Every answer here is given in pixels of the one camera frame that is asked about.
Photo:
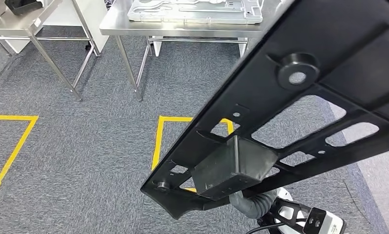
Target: gray carpet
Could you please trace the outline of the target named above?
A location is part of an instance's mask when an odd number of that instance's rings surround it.
[[[48,27],[42,34],[79,36],[80,31]],[[135,73],[144,42],[124,38]],[[43,44],[73,77],[86,53],[84,43]],[[176,221],[139,191],[150,173],[158,116],[195,116],[238,56],[237,45],[164,43],[160,57],[147,61],[144,101],[137,102],[110,39],[102,56],[91,58],[78,84],[83,101],[76,102],[32,44],[10,59],[0,49],[0,114],[39,116],[0,187],[0,234],[242,234],[256,226],[230,206]],[[257,137],[279,143],[314,131],[333,116],[327,106],[308,98]],[[24,124],[0,123],[0,165]],[[162,156],[185,125],[164,125]],[[305,158],[291,157],[288,163]],[[344,218],[346,233],[388,233],[379,212],[365,213],[357,189],[365,188],[362,176],[352,171],[341,168],[287,189],[297,201]]]

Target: black plastic panel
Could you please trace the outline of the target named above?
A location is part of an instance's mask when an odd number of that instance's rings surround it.
[[[286,66],[295,63],[302,71],[318,76],[311,83],[285,85]],[[307,95],[332,102],[347,114],[285,148],[263,145],[279,155],[275,167],[280,171],[243,190],[245,196],[389,151],[389,1],[296,0],[193,119],[141,191],[176,219],[191,210],[228,204],[227,197],[213,201],[179,185],[191,177],[191,169],[233,135],[255,141],[252,133]],[[210,133],[222,118],[240,124],[227,138]],[[326,144],[325,138],[360,122],[374,124],[379,131],[344,147]],[[294,167],[280,162],[297,151],[316,158]],[[176,164],[189,170],[170,175]]]

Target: table top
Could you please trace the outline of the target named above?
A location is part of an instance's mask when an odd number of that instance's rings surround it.
[[[261,37],[294,0],[264,0],[259,24],[136,22],[128,19],[132,0],[116,0],[100,24],[103,35],[169,37]]]
[[[7,9],[0,16],[0,36],[27,37],[31,32],[38,31],[43,22],[54,12],[61,2],[62,0],[52,0],[46,7],[21,16],[15,16]]]

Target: black car part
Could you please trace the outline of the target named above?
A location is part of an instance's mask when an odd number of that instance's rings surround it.
[[[261,126],[308,95],[345,109],[346,115],[283,148],[252,138]],[[222,118],[240,126],[227,137],[211,133]],[[364,122],[379,131],[341,147],[326,142]],[[141,191],[178,219],[192,210],[226,205],[228,195],[236,191],[251,197],[386,151],[389,0],[296,0],[192,120]],[[296,166],[280,161],[295,152],[315,158]],[[214,163],[202,163],[207,160]],[[265,171],[273,166],[279,172],[266,178],[248,174],[256,169],[256,160],[267,162]],[[175,166],[187,170],[171,173]],[[202,176],[219,173],[222,176]],[[179,187],[190,177],[199,193]]]

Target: caster wheel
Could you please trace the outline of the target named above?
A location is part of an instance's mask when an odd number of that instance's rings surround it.
[[[85,46],[85,50],[88,51],[91,49],[91,43],[88,42],[88,44]]]

